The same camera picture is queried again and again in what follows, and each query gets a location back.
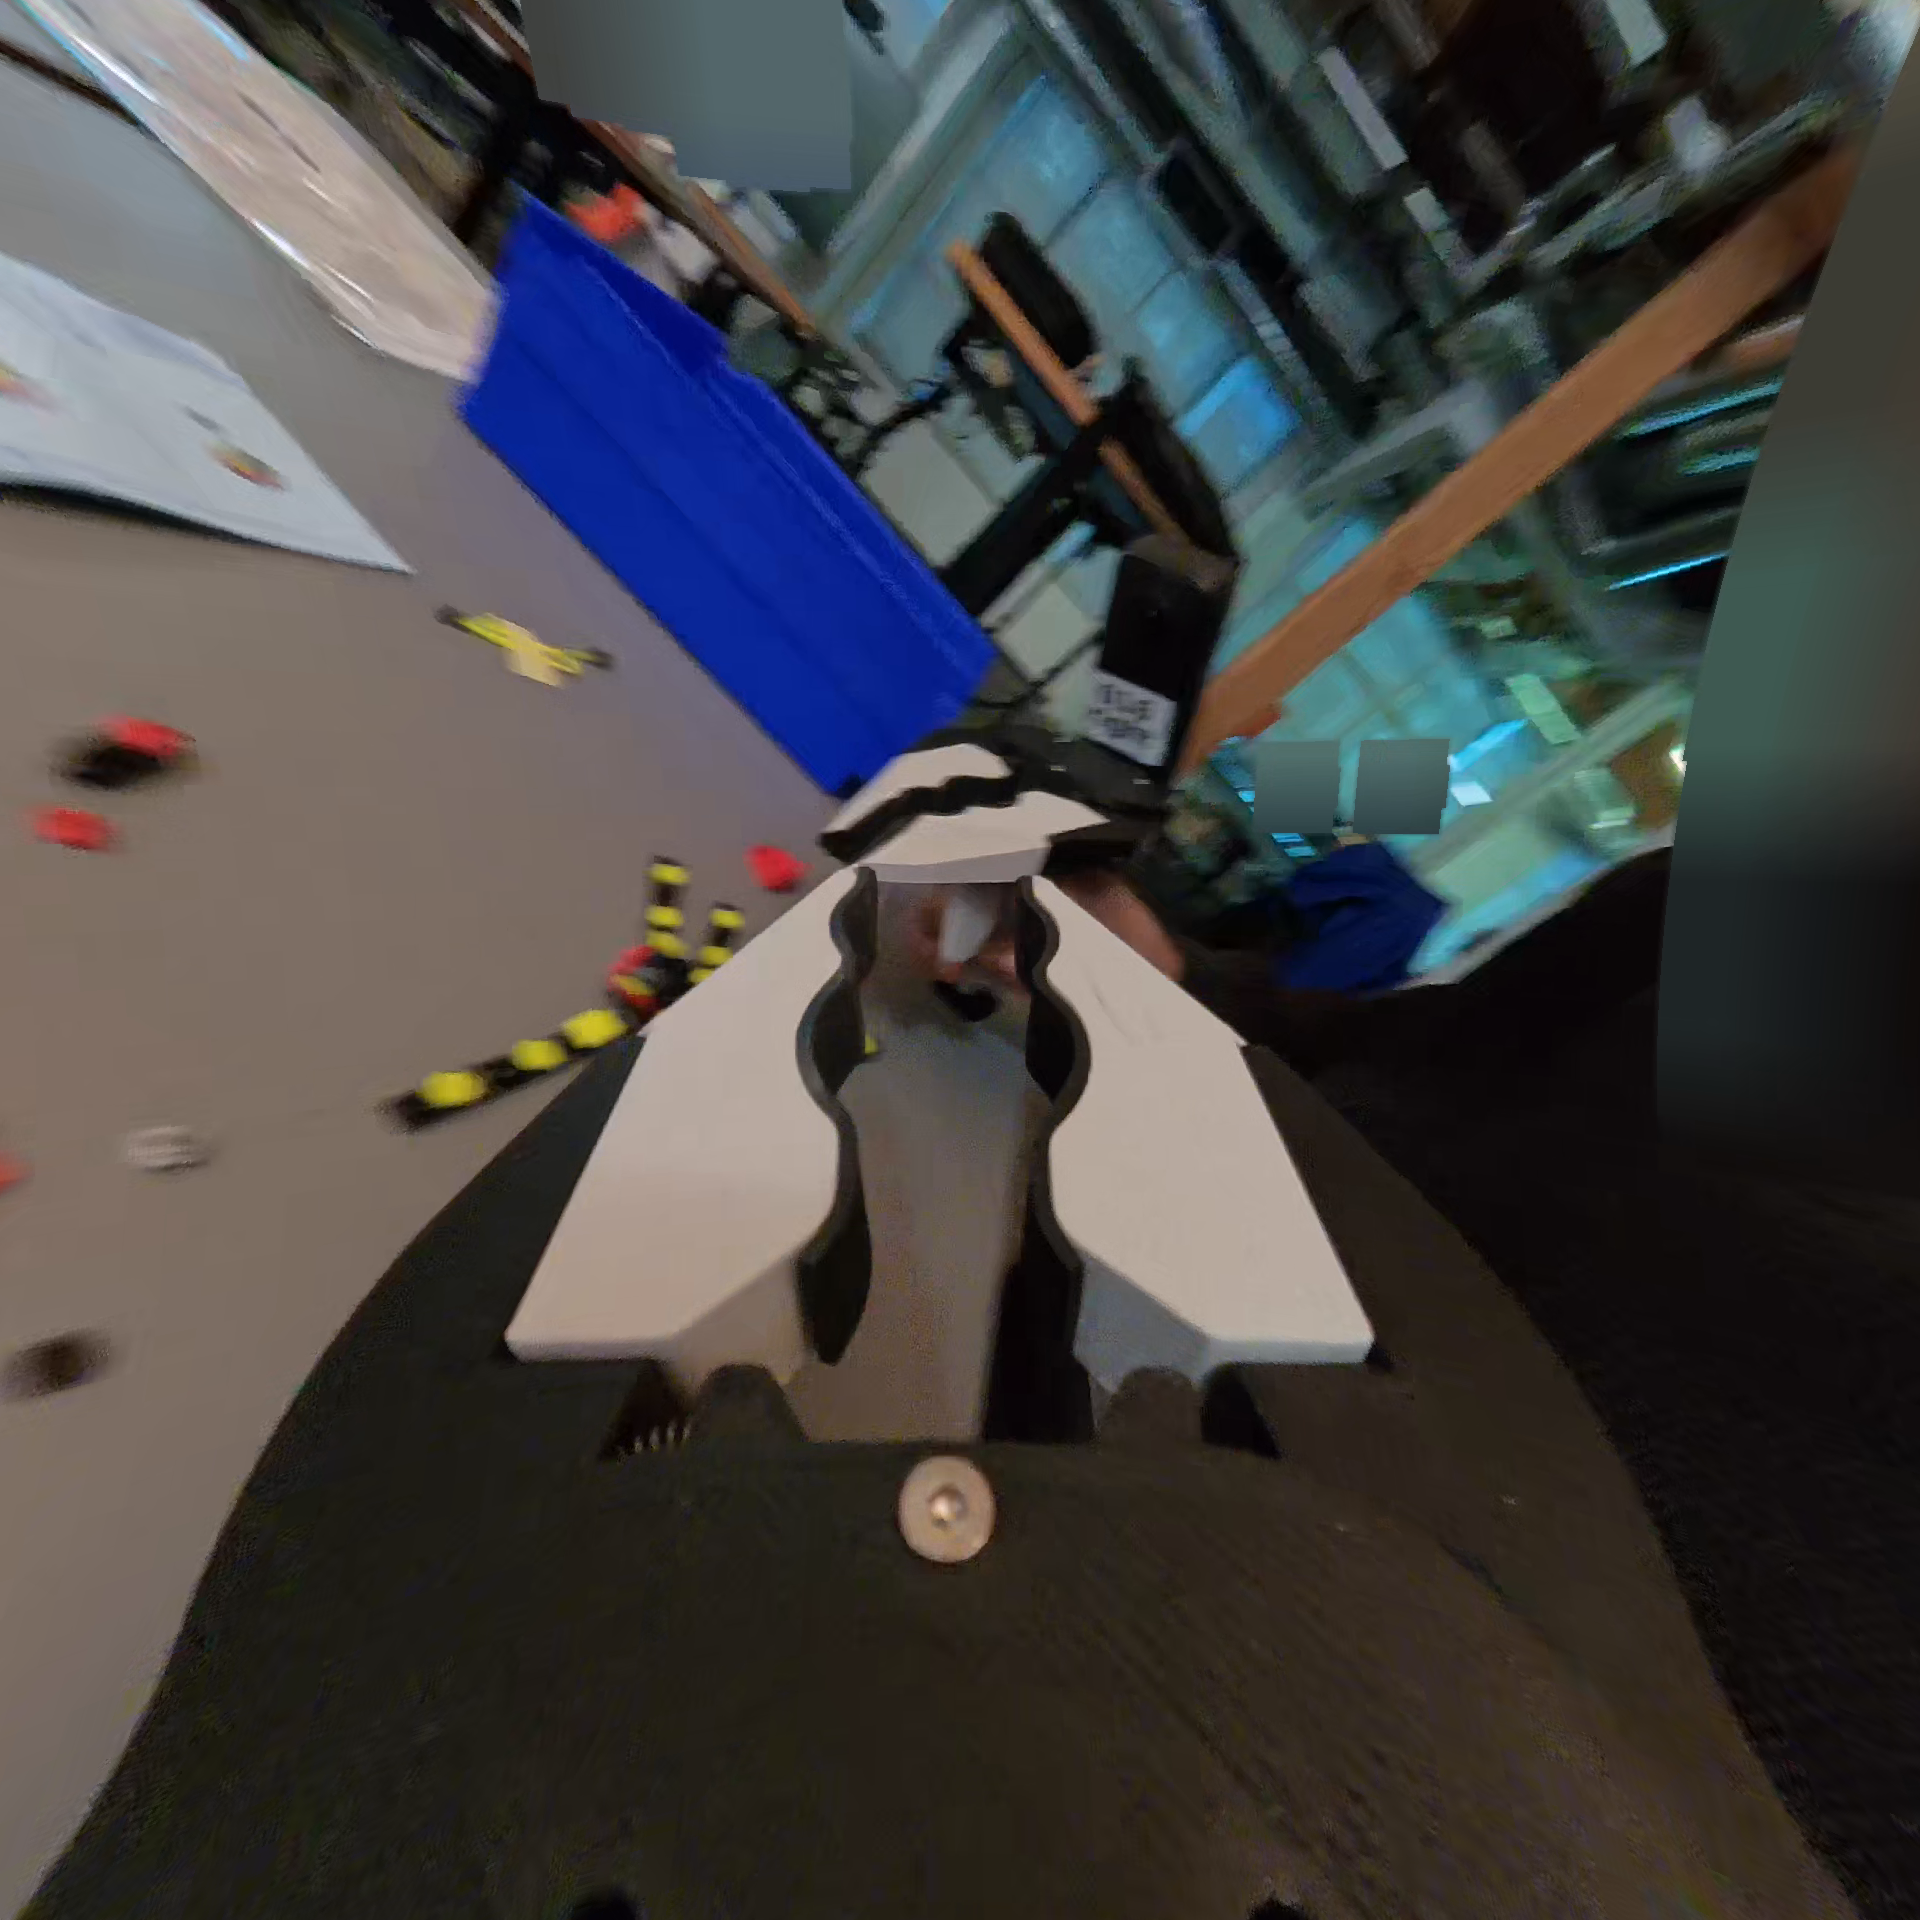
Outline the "wooden table with black frame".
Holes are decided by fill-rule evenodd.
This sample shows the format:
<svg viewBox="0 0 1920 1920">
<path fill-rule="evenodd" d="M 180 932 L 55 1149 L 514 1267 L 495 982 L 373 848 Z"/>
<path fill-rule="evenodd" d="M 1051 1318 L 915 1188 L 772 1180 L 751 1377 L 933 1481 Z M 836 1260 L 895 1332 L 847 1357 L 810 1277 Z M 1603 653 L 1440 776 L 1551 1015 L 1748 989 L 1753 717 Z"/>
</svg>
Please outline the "wooden table with black frame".
<svg viewBox="0 0 1920 1920">
<path fill-rule="evenodd" d="M 963 611 L 987 615 L 1073 533 L 1111 551 L 1165 536 L 1237 577 L 1229 517 L 1153 380 L 1123 358 L 1116 387 L 1092 390 L 1095 325 L 1017 214 L 996 208 L 976 239 L 954 244 L 948 264 L 963 310 L 937 344 L 933 380 L 874 435 L 882 441 L 960 401 L 1027 469 L 1021 486 L 939 565 Z"/>
</svg>

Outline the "blue plastic bin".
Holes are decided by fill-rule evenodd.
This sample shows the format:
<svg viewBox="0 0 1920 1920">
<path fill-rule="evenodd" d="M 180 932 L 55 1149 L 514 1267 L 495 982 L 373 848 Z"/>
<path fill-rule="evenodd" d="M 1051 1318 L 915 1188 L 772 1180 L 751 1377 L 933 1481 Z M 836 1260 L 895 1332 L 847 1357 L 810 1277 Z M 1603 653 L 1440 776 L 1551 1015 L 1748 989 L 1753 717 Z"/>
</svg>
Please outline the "blue plastic bin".
<svg viewBox="0 0 1920 1920">
<path fill-rule="evenodd" d="M 955 724 L 995 661 L 724 336 L 543 204 L 463 416 L 824 792 Z"/>
</svg>

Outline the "black and red lego piece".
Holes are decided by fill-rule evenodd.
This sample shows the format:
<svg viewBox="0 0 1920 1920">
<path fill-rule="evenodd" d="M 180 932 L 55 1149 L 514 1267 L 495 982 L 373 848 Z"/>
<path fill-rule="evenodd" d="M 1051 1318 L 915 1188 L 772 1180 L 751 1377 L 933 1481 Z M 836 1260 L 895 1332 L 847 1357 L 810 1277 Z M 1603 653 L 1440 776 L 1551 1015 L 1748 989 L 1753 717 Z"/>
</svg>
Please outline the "black and red lego piece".
<svg viewBox="0 0 1920 1920">
<path fill-rule="evenodd" d="M 55 775 L 91 792 L 122 792 L 195 773 L 197 740 L 151 717 L 112 715 L 73 733 L 55 755 Z"/>
</svg>

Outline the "black round lego piece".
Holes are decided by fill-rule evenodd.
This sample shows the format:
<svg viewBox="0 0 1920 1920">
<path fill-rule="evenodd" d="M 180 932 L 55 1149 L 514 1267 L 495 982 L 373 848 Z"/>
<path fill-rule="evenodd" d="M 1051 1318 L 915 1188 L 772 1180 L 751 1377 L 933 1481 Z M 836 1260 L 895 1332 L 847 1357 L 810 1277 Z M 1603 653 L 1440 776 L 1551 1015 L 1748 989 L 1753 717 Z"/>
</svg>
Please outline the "black round lego piece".
<svg viewBox="0 0 1920 1920">
<path fill-rule="evenodd" d="M 57 1396 L 95 1380 L 109 1360 L 112 1343 L 97 1332 L 61 1332 L 25 1342 L 3 1357 L 3 1399 Z"/>
</svg>

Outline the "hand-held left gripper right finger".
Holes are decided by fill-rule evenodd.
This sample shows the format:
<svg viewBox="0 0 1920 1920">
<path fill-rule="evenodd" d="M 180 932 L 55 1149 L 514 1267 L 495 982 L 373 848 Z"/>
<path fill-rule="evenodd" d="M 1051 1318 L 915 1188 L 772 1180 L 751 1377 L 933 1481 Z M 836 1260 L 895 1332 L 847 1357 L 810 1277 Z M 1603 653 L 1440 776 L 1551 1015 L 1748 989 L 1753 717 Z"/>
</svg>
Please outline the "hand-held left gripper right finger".
<svg viewBox="0 0 1920 1920">
<path fill-rule="evenodd" d="M 1242 1036 L 1049 877 L 1005 905 L 1040 1112 L 993 1339 L 995 1432 L 1091 1432 L 1139 1375 L 1376 1350 Z"/>
</svg>

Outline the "long wooden workbench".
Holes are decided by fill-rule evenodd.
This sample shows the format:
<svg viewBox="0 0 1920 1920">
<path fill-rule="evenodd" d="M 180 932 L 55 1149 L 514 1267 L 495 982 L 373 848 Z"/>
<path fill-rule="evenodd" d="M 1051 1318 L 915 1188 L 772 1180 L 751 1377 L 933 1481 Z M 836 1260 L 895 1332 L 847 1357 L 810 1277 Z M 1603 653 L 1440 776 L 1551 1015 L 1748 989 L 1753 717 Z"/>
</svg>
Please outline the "long wooden workbench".
<svg viewBox="0 0 1920 1920">
<path fill-rule="evenodd" d="M 1865 136 L 1759 204 L 1605 342 L 1394 518 L 1352 565 L 1219 672 L 1194 711 L 1176 776 L 1221 743 L 1266 732 L 1283 699 L 1380 613 L 1425 585 L 1568 469 L 1647 396 L 1729 341 L 1826 254 L 1865 161 Z"/>
</svg>

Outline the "blue cloth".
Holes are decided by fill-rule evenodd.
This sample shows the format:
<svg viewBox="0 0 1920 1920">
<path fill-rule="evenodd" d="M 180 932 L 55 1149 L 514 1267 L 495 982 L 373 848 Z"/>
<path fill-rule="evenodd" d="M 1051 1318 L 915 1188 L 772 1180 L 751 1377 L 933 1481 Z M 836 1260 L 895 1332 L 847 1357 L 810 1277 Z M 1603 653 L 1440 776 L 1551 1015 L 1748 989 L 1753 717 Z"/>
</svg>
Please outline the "blue cloth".
<svg viewBox="0 0 1920 1920">
<path fill-rule="evenodd" d="M 1450 903 L 1379 840 L 1306 861 L 1283 886 L 1283 901 L 1288 941 L 1276 972 L 1295 992 L 1394 992 L 1411 982 L 1421 949 L 1450 915 Z"/>
</svg>

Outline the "yellow black lego spider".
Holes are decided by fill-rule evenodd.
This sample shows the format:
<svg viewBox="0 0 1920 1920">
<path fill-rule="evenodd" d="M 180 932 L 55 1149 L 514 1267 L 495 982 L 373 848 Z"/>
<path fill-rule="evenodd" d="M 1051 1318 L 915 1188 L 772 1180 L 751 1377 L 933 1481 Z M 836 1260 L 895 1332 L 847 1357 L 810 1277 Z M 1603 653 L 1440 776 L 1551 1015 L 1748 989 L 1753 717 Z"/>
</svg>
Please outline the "yellow black lego spider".
<svg viewBox="0 0 1920 1920">
<path fill-rule="evenodd" d="M 722 901 L 703 926 L 688 927 L 688 870 L 676 860 L 658 857 L 647 885 L 641 941 L 615 957 L 596 1003 L 484 1061 L 427 1071 L 384 1104 L 387 1117 L 404 1133 L 420 1133 L 482 1111 L 634 1040 L 717 972 L 746 927 L 741 909 Z"/>
</svg>

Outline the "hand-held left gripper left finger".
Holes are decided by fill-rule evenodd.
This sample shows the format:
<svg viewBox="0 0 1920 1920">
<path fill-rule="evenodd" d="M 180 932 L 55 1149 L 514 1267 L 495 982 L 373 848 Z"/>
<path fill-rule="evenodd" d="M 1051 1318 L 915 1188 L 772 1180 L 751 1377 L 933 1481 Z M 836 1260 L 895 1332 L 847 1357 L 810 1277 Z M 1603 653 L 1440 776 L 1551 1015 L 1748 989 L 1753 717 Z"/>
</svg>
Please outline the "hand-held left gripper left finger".
<svg viewBox="0 0 1920 1920">
<path fill-rule="evenodd" d="M 880 886 L 847 868 L 655 1020 L 508 1326 L 517 1360 L 836 1364 L 874 1284 L 843 1092 Z"/>
</svg>

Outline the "lego instruction booklet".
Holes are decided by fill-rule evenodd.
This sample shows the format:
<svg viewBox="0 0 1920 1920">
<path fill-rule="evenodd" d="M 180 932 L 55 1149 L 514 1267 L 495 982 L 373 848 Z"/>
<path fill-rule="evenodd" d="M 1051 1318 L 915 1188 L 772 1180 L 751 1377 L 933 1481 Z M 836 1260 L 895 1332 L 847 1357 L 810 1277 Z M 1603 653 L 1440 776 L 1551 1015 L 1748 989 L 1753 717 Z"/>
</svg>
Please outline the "lego instruction booklet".
<svg viewBox="0 0 1920 1920">
<path fill-rule="evenodd" d="M 3 481 L 411 574 L 226 361 L 12 255 Z"/>
</svg>

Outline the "storage shelves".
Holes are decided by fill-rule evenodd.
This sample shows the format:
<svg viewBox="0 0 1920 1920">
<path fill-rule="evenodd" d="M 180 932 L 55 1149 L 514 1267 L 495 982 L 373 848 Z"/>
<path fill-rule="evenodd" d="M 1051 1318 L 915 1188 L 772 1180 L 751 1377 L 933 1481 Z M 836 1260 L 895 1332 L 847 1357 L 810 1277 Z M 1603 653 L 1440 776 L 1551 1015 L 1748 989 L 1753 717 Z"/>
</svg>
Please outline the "storage shelves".
<svg viewBox="0 0 1920 1920">
<path fill-rule="evenodd" d="M 1641 180 L 1720 185 L 1751 141 L 1876 112 L 1915 4 L 1197 4 L 1311 339 L 1372 412 L 1432 342 Z"/>
</svg>

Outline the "person's right hand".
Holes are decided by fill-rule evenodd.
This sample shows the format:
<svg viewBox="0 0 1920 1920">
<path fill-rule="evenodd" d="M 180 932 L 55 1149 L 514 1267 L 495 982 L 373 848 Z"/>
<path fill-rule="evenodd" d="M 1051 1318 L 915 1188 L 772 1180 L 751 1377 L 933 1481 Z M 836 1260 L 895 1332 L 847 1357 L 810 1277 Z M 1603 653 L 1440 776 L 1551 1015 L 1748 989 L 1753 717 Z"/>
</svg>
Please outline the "person's right hand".
<svg viewBox="0 0 1920 1920">
<path fill-rule="evenodd" d="M 1176 982 L 1185 982 L 1186 950 L 1123 872 L 1068 870 L 1055 883 L 1149 967 Z"/>
</svg>

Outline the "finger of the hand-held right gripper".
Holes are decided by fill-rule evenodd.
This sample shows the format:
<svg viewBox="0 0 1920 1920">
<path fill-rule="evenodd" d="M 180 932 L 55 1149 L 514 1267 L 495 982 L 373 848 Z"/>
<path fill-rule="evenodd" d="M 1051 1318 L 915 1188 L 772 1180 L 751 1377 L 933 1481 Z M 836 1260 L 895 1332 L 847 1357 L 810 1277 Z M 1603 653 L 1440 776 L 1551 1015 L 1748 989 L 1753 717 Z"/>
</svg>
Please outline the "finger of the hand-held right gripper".
<svg viewBox="0 0 1920 1920">
<path fill-rule="evenodd" d="M 879 879 L 1024 879 L 1045 872 L 1065 836 L 1111 825 L 1082 800 L 1028 788 L 1001 805 L 924 811 L 853 853 L 853 863 Z"/>
<path fill-rule="evenodd" d="M 900 755 L 860 784 L 820 831 L 828 857 L 867 857 L 905 828 L 1017 795 L 1015 765 L 976 743 Z"/>
</svg>

